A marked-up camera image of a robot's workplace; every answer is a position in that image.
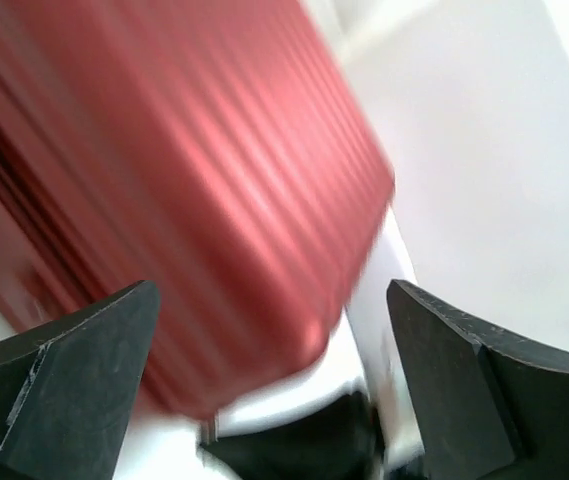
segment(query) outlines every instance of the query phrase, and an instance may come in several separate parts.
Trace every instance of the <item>red suitcase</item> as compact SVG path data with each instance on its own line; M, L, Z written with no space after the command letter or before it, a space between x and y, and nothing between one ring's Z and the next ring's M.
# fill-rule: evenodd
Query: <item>red suitcase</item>
M64 308L158 284L196 419L320 357L393 191L296 1L0 0L0 177Z

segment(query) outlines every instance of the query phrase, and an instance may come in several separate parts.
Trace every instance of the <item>ribbed suitcase shell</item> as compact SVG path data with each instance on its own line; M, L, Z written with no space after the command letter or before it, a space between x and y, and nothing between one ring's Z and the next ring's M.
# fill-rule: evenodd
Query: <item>ribbed suitcase shell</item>
M0 132L69 283L160 286L145 385L197 419L319 358L393 191L289 0L0 1Z
M60 280L0 202L0 310L33 325L56 318L76 306Z

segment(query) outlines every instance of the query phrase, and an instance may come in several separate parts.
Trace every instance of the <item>white surface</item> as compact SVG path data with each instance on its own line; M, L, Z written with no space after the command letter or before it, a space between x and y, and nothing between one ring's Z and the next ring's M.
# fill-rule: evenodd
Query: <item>white surface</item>
M146 414L126 434L114 480L236 480L225 465L196 453L196 425Z
M544 4L440 2L346 71L420 284L569 350L569 56Z
M302 0L335 58L349 62L438 0Z
M347 311L371 396L378 403L390 469L423 450L386 303L393 279L416 283L395 216L389 211Z

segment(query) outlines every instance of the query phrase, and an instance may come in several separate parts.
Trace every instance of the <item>black object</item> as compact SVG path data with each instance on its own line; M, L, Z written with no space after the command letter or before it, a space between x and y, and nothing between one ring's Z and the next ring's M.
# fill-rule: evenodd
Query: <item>black object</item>
M0 342L0 480L113 477L158 311L140 282Z
M200 447L242 480L369 480L384 451L375 418L354 392L287 425Z
M433 480L569 479L569 353L404 281L393 331Z

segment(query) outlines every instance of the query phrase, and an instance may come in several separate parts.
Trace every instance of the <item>white wall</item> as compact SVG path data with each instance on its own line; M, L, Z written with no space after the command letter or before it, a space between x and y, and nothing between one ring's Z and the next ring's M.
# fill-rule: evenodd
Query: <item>white wall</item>
M339 62L349 62L438 0L301 0Z
M569 56L544 3L442 1L344 68L420 283L569 350Z

